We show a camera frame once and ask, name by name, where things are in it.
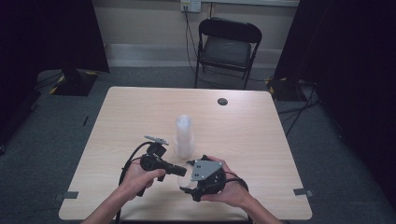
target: wooden table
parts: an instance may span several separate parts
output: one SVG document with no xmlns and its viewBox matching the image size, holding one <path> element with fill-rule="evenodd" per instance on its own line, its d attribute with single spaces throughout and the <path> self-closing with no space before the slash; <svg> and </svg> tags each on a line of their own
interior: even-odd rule
<svg viewBox="0 0 396 224">
<path fill-rule="evenodd" d="M 219 105 L 225 98 L 227 105 Z M 271 95 L 265 91 L 224 91 L 113 87 L 106 96 L 68 191 L 61 219 L 87 217 L 118 185 L 121 167 L 144 135 L 167 140 L 165 161 L 184 164 L 175 155 L 176 117 L 191 116 L 193 159 L 204 154 L 226 160 L 245 179 L 249 191 L 280 219 L 309 219 L 311 208 Z M 146 152 L 142 148 L 136 156 Z M 124 220 L 244 220 L 239 208 L 224 203 L 194 202 L 179 190 L 177 176 L 155 181 L 144 196 L 122 207 Z"/>
</svg>

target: white wall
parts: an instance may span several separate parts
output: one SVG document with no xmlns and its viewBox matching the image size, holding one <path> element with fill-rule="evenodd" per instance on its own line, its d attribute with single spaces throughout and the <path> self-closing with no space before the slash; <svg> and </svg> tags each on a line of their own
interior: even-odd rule
<svg viewBox="0 0 396 224">
<path fill-rule="evenodd" d="M 177 0 L 93 0 L 102 38 L 107 44 L 186 47 L 186 18 Z M 293 20 L 296 7 L 202 3 L 201 13 L 188 18 L 195 43 L 198 24 L 205 18 L 223 17 L 248 21 L 262 30 L 263 40 L 256 62 L 276 64 Z"/>
</svg>

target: hand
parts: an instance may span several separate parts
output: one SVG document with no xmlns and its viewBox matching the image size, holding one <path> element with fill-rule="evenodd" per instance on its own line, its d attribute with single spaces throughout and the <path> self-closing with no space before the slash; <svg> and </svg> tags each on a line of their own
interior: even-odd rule
<svg viewBox="0 0 396 224">
<path fill-rule="evenodd" d="M 132 200 L 141 189 L 151 187 L 155 177 L 165 174 L 166 172 L 163 169 L 148 172 L 143 170 L 140 166 L 140 159 L 138 159 L 131 163 L 119 188 L 128 200 Z"/>
<path fill-rule="evenodd" d="M 222 168 L 224 172 L 226 172 L 227 179 L 235 178 L 235 173 L 231 171 L 230 167 L 228 167 L 225 161 L 215 157 L 207 157 L 212 161 L 219 161 L 223 164 Z M 231 181 L 226 183 L 224 189 L 220 193 L 203 195 L 201 197 L 201 200 L 209 202 L 227 203 L 228 205 L 233 207 L 241 207 L 243 201 L 249 195 L 250 194 L 248 193 L 248 191 L 238 181 Z"/>
</svg>

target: person's left hand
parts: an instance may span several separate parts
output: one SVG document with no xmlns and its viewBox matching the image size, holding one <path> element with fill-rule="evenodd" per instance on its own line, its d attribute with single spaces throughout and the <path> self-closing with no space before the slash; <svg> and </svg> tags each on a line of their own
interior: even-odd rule
<svg viewBox="0 0 396 224">
<path fill-rule="evenodd" d="M 154 182 L 154 178 L 165 175 L 163 169 L 145 171 L 140 166 L 140 159 L 132 162 L 119 188 L 126 195 L 128 200 L 132 200 L 143 188 L 148 189 Z"/>
</svg>

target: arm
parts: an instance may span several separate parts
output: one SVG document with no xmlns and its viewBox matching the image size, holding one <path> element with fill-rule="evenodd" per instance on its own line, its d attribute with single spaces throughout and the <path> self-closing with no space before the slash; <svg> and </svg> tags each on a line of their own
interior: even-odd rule
<svg viewBox="0 0 396 224">
<path fill-rule="evenodd" d="M 140 160 L 134 161 L 124 180 L 82 223 L 109 223 L 117 212 L 142 188 L 149 188 L 155 177 L 165 175 L 165 170 L 144 171 Z"/>
<path fill-rule="evenodd" d="M 221 161 L 223 170 L 234 174 L 225 161 L 214 157 L 208 157 L 212 161 Z M 226 174 L 227 179 L 233 178 L 231 174 Z M 201 197 L 202 201 L 227 203 L 233 207 L 243 209 L 256 223 L 282 223 L 274 215 L 272 215 L 264 206 L 260 204 L 250 193 L 238 182 L 228 182 L 224 190 L 218 194 L 206 194 Z"/>
</svg>

